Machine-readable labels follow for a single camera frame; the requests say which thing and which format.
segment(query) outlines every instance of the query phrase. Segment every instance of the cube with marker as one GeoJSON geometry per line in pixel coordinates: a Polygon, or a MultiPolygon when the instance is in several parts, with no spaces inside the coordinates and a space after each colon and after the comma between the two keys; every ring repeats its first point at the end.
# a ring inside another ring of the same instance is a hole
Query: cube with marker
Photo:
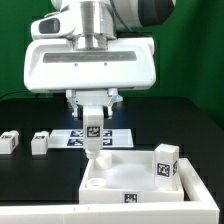
{"type": "Polygon", "coordinates": [[[155,186],[175,191],[178,186],[179,147],[161,144],[155,150],[155,186]]]}
{"type": "Polygon", "coordinates": [[[19,144],[17,131],[4,132],[0,137],[0,154],[11,154],[19,144]]]}
{"type": "Polygon", "coordinates": [[[48,150],[49,132],[42,131],[35,133],[31,141],[32,155],[45,155],[48,150]]]}

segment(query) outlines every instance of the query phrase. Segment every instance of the white block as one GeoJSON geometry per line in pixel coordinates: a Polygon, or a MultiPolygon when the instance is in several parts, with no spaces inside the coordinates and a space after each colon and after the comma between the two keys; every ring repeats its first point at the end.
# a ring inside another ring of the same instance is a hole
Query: white block
{"type": "Polygon", "coordinates": [[[179,147],[159,145],[155,150],[155,186],[176,191],[178,188],[179,147]]]}
{"type": "Polygon", "coordinates": [[[48,150],[49,133],[47,131],[35,133],[31,141],[32,155],[45,155],[48,150]]]}
{"type": "Polygon", "coordinates": [[[4,132],[0,137],[0,154],[11,154],[19,144],[17,131],[4,132]]]}
{"type": "Polygon", "coordinates": [[[95,167],[98,169],[106,170],[112,166],[112,154],[107,151],[101,151],[95,160],[95,167]]]}

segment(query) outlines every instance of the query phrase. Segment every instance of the green screen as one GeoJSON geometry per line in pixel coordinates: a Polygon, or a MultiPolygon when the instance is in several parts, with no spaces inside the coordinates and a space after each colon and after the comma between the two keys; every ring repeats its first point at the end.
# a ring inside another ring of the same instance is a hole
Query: green screen
{"type": "MultiPolygon", "coordinates": [[[[30,25],[53,10],[49,0],[1,0],[0,96],[26,90],[23,67],[32,41],[30,25]]],[[[164,24],[139,29],[157,43],[157,82],[150,90],[122,95],[186,97],[224,128],[223,10],[223,0],[177,0],[164,24]]]]}

